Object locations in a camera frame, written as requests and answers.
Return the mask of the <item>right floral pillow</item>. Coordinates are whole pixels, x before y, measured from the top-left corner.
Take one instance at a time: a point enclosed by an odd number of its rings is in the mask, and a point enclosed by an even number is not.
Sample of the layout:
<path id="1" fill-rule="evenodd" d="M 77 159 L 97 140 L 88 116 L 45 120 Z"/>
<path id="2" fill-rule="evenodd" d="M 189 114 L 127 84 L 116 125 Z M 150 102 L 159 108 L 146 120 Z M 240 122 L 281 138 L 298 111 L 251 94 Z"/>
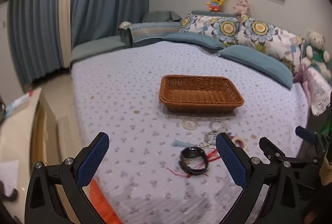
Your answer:
<path id="1" fill-rule="evenodd" d="M 296 75 L 299 71 L 306 40 L 287 30 L 242 15 L 238 44 L 277 59 Z"/>

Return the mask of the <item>pink plush toy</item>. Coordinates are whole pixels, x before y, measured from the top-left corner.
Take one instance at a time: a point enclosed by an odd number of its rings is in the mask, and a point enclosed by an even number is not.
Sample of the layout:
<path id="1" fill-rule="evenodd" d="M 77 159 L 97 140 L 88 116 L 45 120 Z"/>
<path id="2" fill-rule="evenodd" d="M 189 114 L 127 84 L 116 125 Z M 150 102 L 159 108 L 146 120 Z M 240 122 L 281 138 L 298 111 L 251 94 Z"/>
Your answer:
<path id="1" fill-rule="evenodd" d="M 233 7 L 233 12 L 235 15 L 250 15 L 250 7 L 247 0 L 237 0 L 236 5 Z"/>

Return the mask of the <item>brown wicker basket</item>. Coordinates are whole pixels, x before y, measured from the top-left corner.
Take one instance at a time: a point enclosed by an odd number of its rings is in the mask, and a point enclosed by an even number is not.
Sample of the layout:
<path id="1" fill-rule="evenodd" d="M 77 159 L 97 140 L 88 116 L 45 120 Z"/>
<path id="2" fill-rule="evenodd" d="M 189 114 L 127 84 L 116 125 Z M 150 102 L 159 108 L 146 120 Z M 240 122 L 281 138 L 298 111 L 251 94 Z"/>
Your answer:
<path id="1" fill-rule="evenodd" d="M 166 75 L 159 99 L 174 112 L 227 113 L 244 104 L 235 85 L 220 76 Z"/>

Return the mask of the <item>light blue hair clip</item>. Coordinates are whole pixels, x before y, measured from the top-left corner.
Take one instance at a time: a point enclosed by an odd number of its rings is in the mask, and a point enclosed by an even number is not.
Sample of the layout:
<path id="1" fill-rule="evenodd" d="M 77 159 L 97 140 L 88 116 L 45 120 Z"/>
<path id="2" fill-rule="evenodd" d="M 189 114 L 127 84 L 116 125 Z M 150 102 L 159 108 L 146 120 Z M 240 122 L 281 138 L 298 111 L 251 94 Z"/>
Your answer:
<path id="1" fill-rule="evenodd" d="M 171 146 L 177 146 L 177 147 L 188 147 L 186 142 L 174 139 L 174 141 L 171 143 Z"/>

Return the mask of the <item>folded teal blanket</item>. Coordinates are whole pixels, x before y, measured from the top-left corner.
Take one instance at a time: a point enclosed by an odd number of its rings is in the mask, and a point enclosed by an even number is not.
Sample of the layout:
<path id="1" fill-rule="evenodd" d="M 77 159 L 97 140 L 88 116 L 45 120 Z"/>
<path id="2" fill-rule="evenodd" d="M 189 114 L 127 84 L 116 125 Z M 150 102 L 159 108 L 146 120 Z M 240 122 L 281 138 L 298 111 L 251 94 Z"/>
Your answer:
<path id="1" fill-rule="evenodd" d="M 159 42 L 163 37 L 178 32 L 182 17 L 173 11 L 148 12 L 141 23 L 122 22 L 120 40 L 127 48 L 136 48 Z"/>

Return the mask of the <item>left floral pillow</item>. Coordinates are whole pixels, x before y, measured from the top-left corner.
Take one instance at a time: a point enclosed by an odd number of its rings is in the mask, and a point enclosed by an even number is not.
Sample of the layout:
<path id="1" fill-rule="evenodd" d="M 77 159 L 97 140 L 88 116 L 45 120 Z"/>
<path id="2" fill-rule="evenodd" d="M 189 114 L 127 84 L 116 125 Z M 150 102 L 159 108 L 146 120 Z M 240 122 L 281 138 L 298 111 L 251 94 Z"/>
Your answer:
<path id="1" fill-rule="evenodd" d="M 225 46 L 237 45 L 240 18 L 223 16 L 187 15 L 181 22 L 180 32 L 210 36 Z"/>

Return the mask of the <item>floral pillow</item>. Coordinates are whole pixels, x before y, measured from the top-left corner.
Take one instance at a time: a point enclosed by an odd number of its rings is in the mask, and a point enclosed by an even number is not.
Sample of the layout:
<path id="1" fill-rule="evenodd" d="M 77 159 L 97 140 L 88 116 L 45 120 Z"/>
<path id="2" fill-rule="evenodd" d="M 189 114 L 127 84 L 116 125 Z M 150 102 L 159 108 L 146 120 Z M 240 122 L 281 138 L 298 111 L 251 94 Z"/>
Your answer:
<path id="1" fill-rule="evenodd" d="M 287 30 L 242 15 L 238 44 L 277 59 L 296 75 L 299 71 L 306 40 Z"/>
<path id="2" fill-rule="evenodd" d="M 181 22 L 180 32 L 210 36 L 225 46 L 237 45 L 240 18 L 223 16 L 187 15 Z"/>

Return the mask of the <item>blue curtain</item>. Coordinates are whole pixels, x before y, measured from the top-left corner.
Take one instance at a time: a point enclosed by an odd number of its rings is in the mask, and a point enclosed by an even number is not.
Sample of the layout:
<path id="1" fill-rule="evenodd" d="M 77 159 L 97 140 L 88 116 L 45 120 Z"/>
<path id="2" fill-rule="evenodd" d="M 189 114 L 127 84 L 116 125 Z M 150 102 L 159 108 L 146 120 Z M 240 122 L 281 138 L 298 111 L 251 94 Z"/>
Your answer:
<path id="1" fill-rule="evenodd" d="M 11 55 L 22 86 L 69 66 L 74 47 L 140 22 L 149 0 L 8 0 Z"/>

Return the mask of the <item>pink ruffled pillow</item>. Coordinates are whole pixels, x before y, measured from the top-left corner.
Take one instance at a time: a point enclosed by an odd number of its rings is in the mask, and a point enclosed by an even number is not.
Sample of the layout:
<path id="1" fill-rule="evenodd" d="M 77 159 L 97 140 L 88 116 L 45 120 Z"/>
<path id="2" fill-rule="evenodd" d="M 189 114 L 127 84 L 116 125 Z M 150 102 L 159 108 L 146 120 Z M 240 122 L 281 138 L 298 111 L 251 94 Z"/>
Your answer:
<path id="1" fill-rule="evenodd" d="M 294 83 L 302 85 L 314 116 L 323 114 L 330 106 L 331 86 L 315 68 L 301 64 Z"/>

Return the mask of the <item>teal pillow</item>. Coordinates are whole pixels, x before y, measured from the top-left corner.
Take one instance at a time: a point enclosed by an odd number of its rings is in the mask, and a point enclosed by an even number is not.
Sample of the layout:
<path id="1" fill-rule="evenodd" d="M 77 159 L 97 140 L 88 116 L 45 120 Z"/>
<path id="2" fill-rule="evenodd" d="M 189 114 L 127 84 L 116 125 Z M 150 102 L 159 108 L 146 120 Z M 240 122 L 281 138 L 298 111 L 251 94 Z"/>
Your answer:
<path id="1" fill-rule="evenodd" d="M 286 65 L 252 48 L 234 45 L 219 50 L 218 55 L 259 71 L 289 90 L 293 86 L 293 74 Z"/>
<path id="2" fill-rule="evenodd" d="M 194 44 L 212 50 L 222 50 L 226 48 L 225 44 L 218 39 L 192 32 L 175 32 L 162 37 L 162 40 L 175 43 Z"/>

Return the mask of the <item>black wrist watch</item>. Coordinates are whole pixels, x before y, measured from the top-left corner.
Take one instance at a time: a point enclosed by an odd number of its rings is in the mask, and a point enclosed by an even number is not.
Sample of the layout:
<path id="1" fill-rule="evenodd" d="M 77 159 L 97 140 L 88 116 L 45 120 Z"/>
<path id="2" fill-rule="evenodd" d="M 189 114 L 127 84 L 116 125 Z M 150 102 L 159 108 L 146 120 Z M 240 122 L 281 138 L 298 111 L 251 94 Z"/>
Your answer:
<path id="1" fill-rule="evenodd" d="M 179 166 L 190 176 L 200 176 L 209 171 L 209 160 L 202 148 L 197 146 L 187 147 L 181 151 Z"/>

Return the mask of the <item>white teddy bear green shirt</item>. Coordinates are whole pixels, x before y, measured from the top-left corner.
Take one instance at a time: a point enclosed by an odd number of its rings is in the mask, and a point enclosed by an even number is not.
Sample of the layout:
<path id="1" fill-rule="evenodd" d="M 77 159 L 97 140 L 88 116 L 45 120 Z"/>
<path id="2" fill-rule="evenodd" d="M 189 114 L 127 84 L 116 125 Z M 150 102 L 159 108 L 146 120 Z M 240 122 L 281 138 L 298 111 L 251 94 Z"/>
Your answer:
<path id="1" fill-rule="evenodd" d="M 331 71 L 327 68 L 330 54 L 325 50 L 325 38 L 323 34 L 309 30 L 307 32 L 308 44 L 304 51 L 302 63 L 305 66 L 315 68 L 326 80 L 331 79 Z"/>

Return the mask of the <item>beige side table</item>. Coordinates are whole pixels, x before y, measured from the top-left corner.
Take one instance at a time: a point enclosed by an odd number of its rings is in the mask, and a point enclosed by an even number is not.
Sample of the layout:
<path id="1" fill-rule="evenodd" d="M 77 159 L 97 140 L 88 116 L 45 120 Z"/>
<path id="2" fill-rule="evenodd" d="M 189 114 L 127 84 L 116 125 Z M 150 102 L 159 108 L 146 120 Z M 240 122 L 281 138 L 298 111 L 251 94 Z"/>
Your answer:
<path id="1" fill-rule="evenodd" d="M 21 223 L 30 175 L 37 162 L 61 162 L 57 120 L 40 88 L 30 94 L 23 109 L 1 125 L 1 187 L 7 196 L 17 193 L 15 201 L 3 203 Z"/>

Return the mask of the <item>silver chain jewelry pile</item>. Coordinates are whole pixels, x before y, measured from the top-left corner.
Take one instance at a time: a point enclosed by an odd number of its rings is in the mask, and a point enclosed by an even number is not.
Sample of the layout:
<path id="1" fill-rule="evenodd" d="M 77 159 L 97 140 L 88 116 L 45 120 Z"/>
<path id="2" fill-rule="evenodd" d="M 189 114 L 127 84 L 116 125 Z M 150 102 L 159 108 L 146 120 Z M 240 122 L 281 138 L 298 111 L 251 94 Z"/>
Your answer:
<path id="1" fill-rule="evenodd" d="M 216 138 L 217 135 L 219 134 L 219 131 L 213 130 L 208 133 L 204 134 L 204 140 L 200 142 L 200 147 L 201 148 L 209 148 L 210 146 L 215 146 L 216 145 Z"/>

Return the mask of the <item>left teal pillow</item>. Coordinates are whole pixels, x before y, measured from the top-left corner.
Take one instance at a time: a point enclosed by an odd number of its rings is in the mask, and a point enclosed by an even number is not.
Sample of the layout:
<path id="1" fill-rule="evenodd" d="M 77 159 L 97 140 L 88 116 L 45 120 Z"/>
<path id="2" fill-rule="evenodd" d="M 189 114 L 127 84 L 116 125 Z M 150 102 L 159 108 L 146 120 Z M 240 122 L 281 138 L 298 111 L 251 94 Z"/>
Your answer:
<path id="1" fill-rule="evenodd" d="M 175 32 L 162 37 L 162 40 L 175 43 L 194 44 L 212 50 L 222 50 L 226 48 L 225 44 L 218 39 L 192 32 Z"/>

